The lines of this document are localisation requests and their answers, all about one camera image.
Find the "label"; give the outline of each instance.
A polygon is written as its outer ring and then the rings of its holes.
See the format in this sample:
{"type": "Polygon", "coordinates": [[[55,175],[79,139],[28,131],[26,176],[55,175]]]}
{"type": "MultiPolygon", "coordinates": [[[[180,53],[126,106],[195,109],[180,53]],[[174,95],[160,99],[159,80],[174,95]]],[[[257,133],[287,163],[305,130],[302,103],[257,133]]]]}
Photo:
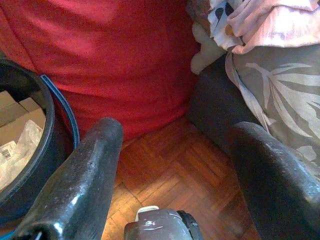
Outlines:
{"type": "Polygon", "coordinates": [[[16,142],[10,141],[2,146],[0,146],[0,153],[5,157],[5,159],[9,160],[15,154],[16,142]]]}

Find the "pink fabric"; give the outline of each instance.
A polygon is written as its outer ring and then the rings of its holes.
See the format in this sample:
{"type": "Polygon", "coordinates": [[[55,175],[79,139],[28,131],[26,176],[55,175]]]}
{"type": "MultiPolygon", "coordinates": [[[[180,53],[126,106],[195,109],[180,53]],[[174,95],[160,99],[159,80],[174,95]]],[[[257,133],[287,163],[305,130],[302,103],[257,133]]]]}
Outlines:
{"type": "Polygon", "coordinates": [[[245,0],[227,23],[245,43],[232,50],[235,54],[256,46],[292,48],[320,43],[318,0],[245,0]]]}

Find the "plastic bag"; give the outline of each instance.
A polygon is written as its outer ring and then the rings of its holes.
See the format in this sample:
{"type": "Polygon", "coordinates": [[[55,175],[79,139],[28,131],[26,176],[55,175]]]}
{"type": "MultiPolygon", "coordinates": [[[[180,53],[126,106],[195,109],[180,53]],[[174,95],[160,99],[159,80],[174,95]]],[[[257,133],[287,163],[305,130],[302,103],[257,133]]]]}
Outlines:
{"type": "Polygon", "coordinates": [[[28,120],[19,137],[2,146],[0,153],[0,191],[8,186],[24,169],[42,137],[43,130],[32,120],[28,120]]]}

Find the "red cushion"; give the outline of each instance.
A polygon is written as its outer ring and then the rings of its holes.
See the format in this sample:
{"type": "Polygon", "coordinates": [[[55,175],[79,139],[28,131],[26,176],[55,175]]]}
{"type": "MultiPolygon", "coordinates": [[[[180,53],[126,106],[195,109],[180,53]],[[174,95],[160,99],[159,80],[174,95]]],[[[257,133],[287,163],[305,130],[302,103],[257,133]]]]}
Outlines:
{"type": "Polygon", "coordinates": [[[186,0],[3,0],[0,46],[46,73],[80,131],[113,117],[126,139],[182,116],[196,77],[186,0]]]}

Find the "wooden floor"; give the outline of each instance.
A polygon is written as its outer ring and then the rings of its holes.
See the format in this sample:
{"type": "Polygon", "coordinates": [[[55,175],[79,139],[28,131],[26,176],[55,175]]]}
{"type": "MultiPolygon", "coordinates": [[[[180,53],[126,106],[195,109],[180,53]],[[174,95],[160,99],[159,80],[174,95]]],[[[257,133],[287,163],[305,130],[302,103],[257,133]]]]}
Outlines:
{"type": "Polygon", "coordinates": [[[124,145],[102,240],[148,205],[191,213],[205,240],[260,239],[231,161],[184,118],[124,145]]]}

